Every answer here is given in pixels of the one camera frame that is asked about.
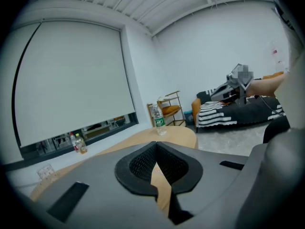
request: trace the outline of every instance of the wooden table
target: wooden table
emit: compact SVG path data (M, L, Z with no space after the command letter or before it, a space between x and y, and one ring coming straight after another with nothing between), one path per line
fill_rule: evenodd
M138 145L142 143L147 143L151 141L164 141L171 142L174 144L182 145L189 148L197 148L198 149L198 140L195 133L186 127L182 126L168 126L167 133L163 136L159 136L155 128L147 129L141 131L137 134L132 135L131 137L125 139L124 141L96 154L102 155L107 154L109 152L117 151L126 147L130 147L133 145ZM75 167L79 166L83 161L76 163L74 165L65 167L60 169L42 180L40 184L38 184L35 189L31 193L31 199L36 201L40 194L54 181L63 177ZM163 211L163 213L167 216L169 211L169 204L171 198L171 186L165 179L162 174L159 166L156 164L152 171L152 180L151 184L158 188L158 200L157 204L159 208Z

